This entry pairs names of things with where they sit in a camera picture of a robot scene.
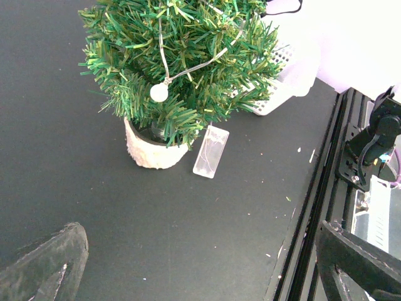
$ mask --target transparent tag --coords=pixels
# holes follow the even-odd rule
[[[212,125],[207,127],[206,135],[194,166],[194,174],[213,179],[229,134],[228,131]]]

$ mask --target black mounting plate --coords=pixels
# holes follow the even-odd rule
[[[340,154],[341,157],[337,174],[342,180],[349,182],[356,189],[367,192],[370,189],[370,178],[373,174],[372,166],[362,166],[362,172],[366,179],[366,184],[362,185],[362,183],[358,181],[358,162],[355,162],[355,158],[348,148],[348,141],[359,134],[359,132],[360,129],[358,127],[353,124],[348,124],[344,140],[345,143]]]

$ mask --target table surface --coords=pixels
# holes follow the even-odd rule
[[[201,138],[171,169],[143,169],[79,76],[76,11],[93,3],[0,3],[0,258],[77,221],[89,241],[77,300],[262,300],[336,93],[316,80],[266,117],[216,124],[230,137],[214,179],[192,173]]]

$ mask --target plant pot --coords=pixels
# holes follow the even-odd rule
[[[167,144],[151,141],[141,135],[127,118],[124,118],[124,124],[128,153],[139,166],[166,169],[180,161],[188,151],[186,144],[167,147]]]

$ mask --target white backdrop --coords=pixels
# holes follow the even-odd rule
[[[298,0],[274,0],[267,11],[298,6]],[[298,13],[265,18],[319,44],[318,78],[338,92],[353,87],[376,98],[401,82],[400,0],[304,0]]]

